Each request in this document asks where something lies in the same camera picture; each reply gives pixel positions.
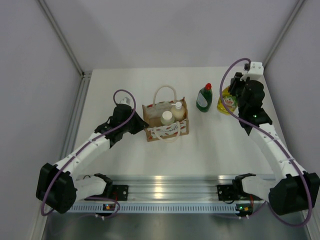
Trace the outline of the watermelon print canvas bag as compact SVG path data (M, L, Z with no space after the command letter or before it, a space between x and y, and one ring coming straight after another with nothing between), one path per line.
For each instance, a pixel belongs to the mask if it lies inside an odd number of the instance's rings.
M159 89L169 88L173 92L173 99L168 101L156 102L156 97ZM146 139L148 142L162 141L165 143L173 143L179 137L189 134L189 116L188 108L185 98L177 99L177 92L174 87L170 85L162 85L157 89L153 95L153 102L149 105L142 106L143 120L149 124L145 129ZM162 125L161 116L164 111L171 111L172 103L182 102L186 110L186 119L182 121L174 121L171 125Z

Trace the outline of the yellow dish soap bottle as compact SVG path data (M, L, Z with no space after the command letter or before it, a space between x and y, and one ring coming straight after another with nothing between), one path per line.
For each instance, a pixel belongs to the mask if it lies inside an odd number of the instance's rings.
M227 108L234 113L235 110L238 107L238 102L235 96L232 96L229 93L229 88L230 86L227 86L223 91L222 91L222 98L219 97L218 102L217 102L217 110L225 115L230 115L230 113L227 111L223 103L227 106Z

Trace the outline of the white pump lotion bottle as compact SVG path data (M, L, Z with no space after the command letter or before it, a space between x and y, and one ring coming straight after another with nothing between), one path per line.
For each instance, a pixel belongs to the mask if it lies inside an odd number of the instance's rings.
M171 113L176 121L183 121L187 118L186 109L181 101L171 104Z

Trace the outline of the green dish soap bottle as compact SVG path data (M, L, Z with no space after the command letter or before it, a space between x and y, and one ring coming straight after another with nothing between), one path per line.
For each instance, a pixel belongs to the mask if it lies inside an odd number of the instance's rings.
M207 83L198 92L196 99L196 107L203 113L207 113L212 105L213 92L212 85Z

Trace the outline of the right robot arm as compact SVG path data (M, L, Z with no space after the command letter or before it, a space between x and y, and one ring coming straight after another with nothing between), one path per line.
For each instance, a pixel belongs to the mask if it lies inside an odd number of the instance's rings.
M239 199L254 195L265 200L280 216L313 209L320 178L299 165L280 140L271 118L262 107L264 85L237 72L228 91L237 100L241 127L259 147L275 177L271 182L253 173L239 175L233 180L233 194Z

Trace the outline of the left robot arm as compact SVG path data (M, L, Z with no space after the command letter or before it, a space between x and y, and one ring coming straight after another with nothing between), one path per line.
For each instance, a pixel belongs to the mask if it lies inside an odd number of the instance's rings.
M104 174L79 179L94 160L119 142L123 135L135 135L149 125L127 104L117 104L112 116L99 125L80 147L55 164L46 163L39 173L36 198L60 214L75 202L90 197L109 199L113 181Z

